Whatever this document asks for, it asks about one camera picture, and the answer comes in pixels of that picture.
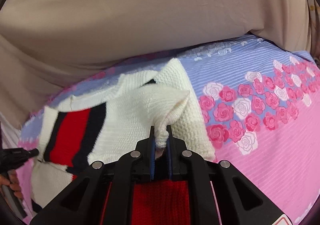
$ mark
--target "bed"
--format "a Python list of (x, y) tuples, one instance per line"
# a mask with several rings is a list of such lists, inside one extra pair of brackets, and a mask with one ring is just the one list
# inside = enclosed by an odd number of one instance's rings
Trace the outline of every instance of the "bed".
[[(69, 96), (106, 89), (116, 84), (122, 73), (159, 71), (172, 57), (182, 63), (199, 99), (209, 139), (216, 149), (215, 161), (232, 162), (294, 224), (299, 224), (320, 193), (320, 175), (314, 172), (320, 161), (320, 143), (311, 120), (320, 110), (320, 71), (306, 51), (289, 53), (267, 40), (245, 35), (185, 52), (129, 58), (64, 89), (48, 105), (55, 107)], [(220, 105), (233, 108), (232, 119), (219, 119)], [(274, 125), (273, 116), (279, 117)], [(32, 114), (21, 130), (19, 146), (37, 146), (42, 117), (43, 110)], [(234, 123), (245, 130), (241, 140), (230, 131)], [(228, 139), (215, 136), (214, 129), (229, 129)], [(26, 202), (30, 195), (26, 177), (31, 168), (30, 161), (18, 170)]]

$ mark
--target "pink rose print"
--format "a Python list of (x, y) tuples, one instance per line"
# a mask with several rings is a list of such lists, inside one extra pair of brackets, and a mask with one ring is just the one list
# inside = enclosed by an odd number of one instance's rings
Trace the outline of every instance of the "pink rose print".
[(313, 71), (319, 71), (319, 68), (317, 67), (317, 65), (315, 63), (311, 63), (310, 64), (310, 68), (313, 70)]
[(265, 95), (266, 95), (266, 104), (270, 106), (271, 109), (275, 110), (280, 103), (279, 98), (277, 97), (277, 95), (270, 92), (266, 92)]
[(253, 89), (249, 84), (239, 84), (238, 93), (243, 97), (249, 97), (253, 94)]
[(306, 60), (302, 61), (301, 63), (303, 63), (306, 67), (310, 65), (310, 62)]
[(300, 72), (300, 71), (304, 71), (306, 69), (306, 66), (303, 63), (299, 63), (299, 64), (296, 64), (296, 68), (297, 68), (297, 71)]
[(289, 115), (293, 118), (296, 119), (298, 117), (299, 111), (296, 107), (296, 105), (291, 102), (291, 101), (287, 101), (287, 111), (289, 113)]
[(257, 94), (264, 94), (263, 84), (259, 81), (258, 78), (254, 79), (252, 85), (253, 85), (254, 89), (256, 90)]
[(317, 86), (317, 84), (315, 83), (315, 82), (311, 82), (311, 83), (309, 83), (309, 90), (312, 92), (312, 93), (314, 93), (314, 92), (316, 92), (316, 90), (318, 89), (318, 86)]
[(216, 149), (222, 148), (223, 142), (229, 138), (229, 131), (226, 125), (210, 125), (206, 127), (208, 137)]
[(281, 120), (282, 123), (287, 124), (289, 119), (289, 114), (287, 112), (287, 109), (285, 107), (278, 107), (276, 109), (276, 117), (277, 117), (277, 120)]
[(309, 93), (309, 89), (307, 86), (305, 86), (304, 84), (301, 84), (301, 89), (304, 93)]
[(50, 104), (51, 102), (53, 102), (53, 100), (54, 100), (54, 97), (50, 96), (49, 99), (47, 100), (47, 104)]
[(233, 102), (237, 98), (237, 93), (234, 89), (224, 86), (219, 92), (219, 96), (224, 102)]
[(285, 79), (285, 81), (287, 82), (288, 85), (290, 85), (290, 86), (294, 85), (294, 83), (293, 83), (293, 81), (292, 81), (292, 79), (291, 79), (291, 77), (289, 75), (285, 75), (284, 79)]
[(233, 118), (233, 108), (224, 103), (219, 103), (213, 111), (215, 121), (228, 121)]
[(202, 117), (204, 119), (204, 123), (207, 124), (210, 120), (209, 113), (207, 111), (201, 110)]
[(203, 95), (199, 98), (200, 108), (204, 111), (209, 111), (215, 106), (214, 99), (209, 95)]
[(116, 72), (115, 67), (110, 67), (106, 70), (106, 74), (108, 74), (108, 75), (114, 74), (115, 72)]
[(244, 129), (240, 121), (232, 120), (230, 122), (229, 135), (233, 142), (237, 142), (244, 135)]
[(299, 77), (300, 77), (300, 80), (303, 81), (303, 82), (306, 82), (307, 81), (307, 75), (306, 74), (299, 74)]
[(276, 116), (272, 115), (270, 112), (267, 112), (263, 118), (263, 123), (268, 130), (275, 130), (278, 127), (278, 122)]
[(282, 70), (285, 71), (287, 74), (291, 74), (290, 67), (286, 66), (285, 64), (282, 65)]
[(290, 71), (291, 71), (291, 73), (293, 73), (293, 74), (297, 74), (297, 69), (296, 69), (296, 67), (294, 66), (294, 65), (290, 65)]
[(91, 76), (91, 79), (92, 80), (98, 80), (98, 79), (102, 79), (106, 76), (106, 73), (105, 72), (98, 72), (96, 73), (95, 75), (92, 75)]
[(275, 85), (279, 86), (281, 89), (284, 88), (284, 82), (280, 77), (275, 76), (273, 77), (273, 80)]
[(254, 110), (257, 114), (261, 114), (266, 109), (266, 105), (264, 104), (263, 99), (256, 95), (253, 95), (251, 109)]
[(292, 99), (294, 101), (297, 99), (297, 95), (295, 91), (292, 90), (291, 88), (287, 88), (287, 93), (288, 93), (289, 99)]
[(273, 83), (273, 80), (271, 79), (271, 77), (264, 75), (262, 78), (263, 78), (263, 85), (273, 91), (275, 89), (275, 84)]
[(260, 119), (257, 115), (250, 113), (245, 118), (245, 127), (249, 131), (260, 131)]
[(76, 89), (77, 89), (77, 86), (76, 85), (72, 85), (70, 87), (64, 88), (61, 93), (68, 93), (68, 92), (71, 92), (71, 91), (75, 91)]
[(282, 72), (280, 70), (278, 70), (277, 68), (273, 68), (273, 71), (275, 72), (275, 75), (277, 77), (282, 77)]
[(297, 99), (303, 97), (303, 91), (301, 88), (296, 88), (295, 93), (296, 93)]

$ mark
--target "metal screw head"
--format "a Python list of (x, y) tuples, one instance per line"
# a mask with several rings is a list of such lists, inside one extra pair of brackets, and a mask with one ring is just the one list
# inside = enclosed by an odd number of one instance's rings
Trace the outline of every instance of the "metal screw head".
[(92, 167), (94, 169), (100, 169), (102, 167), (102, 163), (100, 161), (95, 161), (93, 162)]
[(131, 153), (130, 153), (130, 156), (132, 156), (132, 157), (139, 157), (141, 154), (140, 154), (140, 152), (139, 151), (132, 151)]
[(189, 150), (184, 150), (184, 151), (182, 152), (182, 156), (190, 157), (190, 156), (192, 156), (192, 152), (189, 151)]
[(220, 162), (220, 165), (221, 165), (223, 168), (228, 168), (228, 167), (230, 167), (230, 162), (227, 161), (227, 160), (222, 160), (222, 161)]

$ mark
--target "knit sweater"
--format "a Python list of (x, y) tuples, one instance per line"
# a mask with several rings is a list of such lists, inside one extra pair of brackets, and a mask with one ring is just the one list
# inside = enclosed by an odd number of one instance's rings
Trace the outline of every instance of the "knit sweater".
[[(156, 84), (142, 86), (150, 79)], [(168, 124), (188, 149), (206, 159), (214, 157), (196, 95), (177, 59), (160, 72), (122, 75), (116, 86), (105, 91), (72, 96), (57, 109), (46, 107), (39, 161), (32, 174), (36, 203), (44, 207), (92, 162), (109, 163), (134, 150), (152, 125), (161, 151)]]

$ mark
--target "beige backdrop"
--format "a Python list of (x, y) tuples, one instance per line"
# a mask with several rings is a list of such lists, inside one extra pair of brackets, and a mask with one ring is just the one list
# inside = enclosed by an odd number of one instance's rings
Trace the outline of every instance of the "beige backdrop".
[(309, 49), (306, 0), (7, 0), (0, 112), (17, 128), (47, 97), (112, 61), (247, 31)]

